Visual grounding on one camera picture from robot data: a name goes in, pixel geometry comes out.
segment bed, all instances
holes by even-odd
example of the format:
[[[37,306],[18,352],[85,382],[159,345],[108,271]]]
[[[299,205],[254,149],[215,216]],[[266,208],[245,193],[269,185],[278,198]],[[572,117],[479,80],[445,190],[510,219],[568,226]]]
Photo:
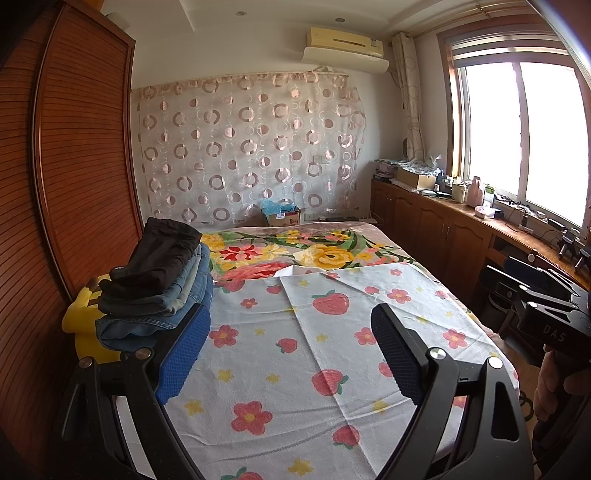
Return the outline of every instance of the bed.
[[[369,328],[387,303],[427,346],[456,360],[511,363],[450,292],[377,228],[359,222],[204,235],[217,281],[198,360],[162,405],[207,480],[373,480],[417,406],[401,394]],[[299,274],[276,277],[299,265]],[[454,399],[437,456],[465,406]],[[138,472],[155,478],[125,397],[117,400]]]

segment blue gripper pad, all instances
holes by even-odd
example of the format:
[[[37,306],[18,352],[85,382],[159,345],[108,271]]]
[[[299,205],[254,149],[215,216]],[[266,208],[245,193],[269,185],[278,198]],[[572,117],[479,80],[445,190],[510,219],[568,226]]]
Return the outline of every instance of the blue gripper pad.
[[[160,365],[160,383],[154,392],[160,405],[165,406],[169,398],[180,393],[207,339],[211,324],[209,309],[202,306],[170,349]]]

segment storage box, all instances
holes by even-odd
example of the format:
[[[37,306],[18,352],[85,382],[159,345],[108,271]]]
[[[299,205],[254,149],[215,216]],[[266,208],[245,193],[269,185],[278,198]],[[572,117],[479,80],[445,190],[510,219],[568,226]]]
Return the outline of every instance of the storage box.
[[[300,224],[300,211],[272,213],[267,217],[269,226],[291,226]]]
[[[412,171],[399,168],[396,173],[396,180],[409,185],[413,189],[432,190],[435,186],[435,179],[432,175],[421,175]]]

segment screw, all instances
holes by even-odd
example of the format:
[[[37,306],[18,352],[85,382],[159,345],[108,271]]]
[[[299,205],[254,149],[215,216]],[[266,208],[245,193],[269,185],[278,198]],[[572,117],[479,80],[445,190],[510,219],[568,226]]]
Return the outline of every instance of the screw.
[[[135,351],[135,357],[138,360],[146,360],[152,356],[152,352],[149,348],[138,348]]]
[[[78,366],[80,368],[88,368],[92,365],[92,357],[91,356],[85,356],[83,358],[80,359],[80,361],[78,362]]]
[[[442,360],[446,357],[446,353],[443,349],[435,347],[429,350],[429,355],[435,360]]]
[[[502,368],[503,367],[503,360],[501,360],[500,358],[498,358],[497,356],[490,356],[488,358],[488,364],[492,367],[492,368]]]

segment human hand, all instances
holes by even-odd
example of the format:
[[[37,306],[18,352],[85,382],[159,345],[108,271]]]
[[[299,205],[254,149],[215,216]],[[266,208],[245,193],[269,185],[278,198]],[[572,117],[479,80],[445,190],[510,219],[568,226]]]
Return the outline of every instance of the human hand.
[[[560,382],[560,374],[556,365],[556,353],[553,348],[545,346],[544,360],[538,375],[538,387],[534,393],[534,413],[539,420],[546,421],[558,407],[556,388]],[[587,395],[591,392],[591,368],[581,370],[564,380],[564,391],[570,395]]]

